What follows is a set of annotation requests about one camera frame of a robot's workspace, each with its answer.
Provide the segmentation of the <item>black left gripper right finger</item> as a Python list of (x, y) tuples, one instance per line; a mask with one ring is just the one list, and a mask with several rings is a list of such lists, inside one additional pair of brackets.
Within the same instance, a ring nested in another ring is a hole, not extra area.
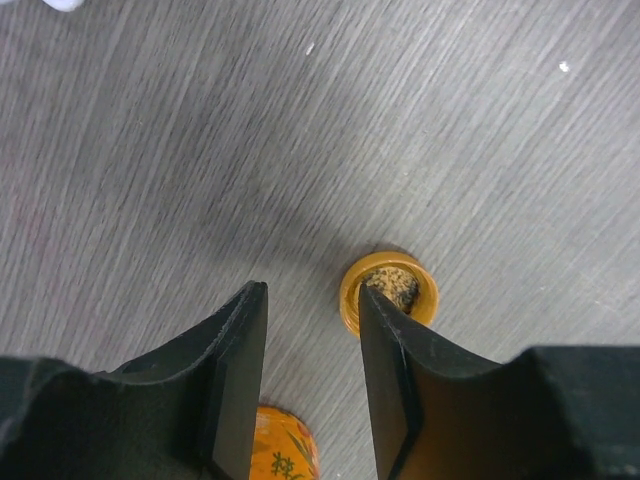
[(499, 364), (359, 294), (381, 479), (635, 479), (639, 350), (536, 346)]

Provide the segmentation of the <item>orange bottle cap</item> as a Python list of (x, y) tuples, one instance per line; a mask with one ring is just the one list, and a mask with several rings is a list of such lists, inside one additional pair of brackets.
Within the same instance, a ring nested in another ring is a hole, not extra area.
[(384, 295), (401, 312), (428, 326), (436, 317), (439, 291), (430, 273), (414, 257), (380, 251), (356, 261), (342, 278), (339, 310), (346, 329), (360, 336), (359, 292), (365, 285)]

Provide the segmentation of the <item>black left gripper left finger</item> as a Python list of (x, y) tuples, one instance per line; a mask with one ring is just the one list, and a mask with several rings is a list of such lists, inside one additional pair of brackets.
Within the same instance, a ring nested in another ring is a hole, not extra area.
[(2, 477), (247, 478), (267, 320), (267, 287), (250, 282), (111, 372), (3, 357)]

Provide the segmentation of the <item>orange juice bottle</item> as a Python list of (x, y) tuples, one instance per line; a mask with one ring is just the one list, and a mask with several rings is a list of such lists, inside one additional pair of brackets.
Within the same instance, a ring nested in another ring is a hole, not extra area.
[(317, 445), (295, 415), (274, 406), (257, 409), (250, 480), (317, 480)]

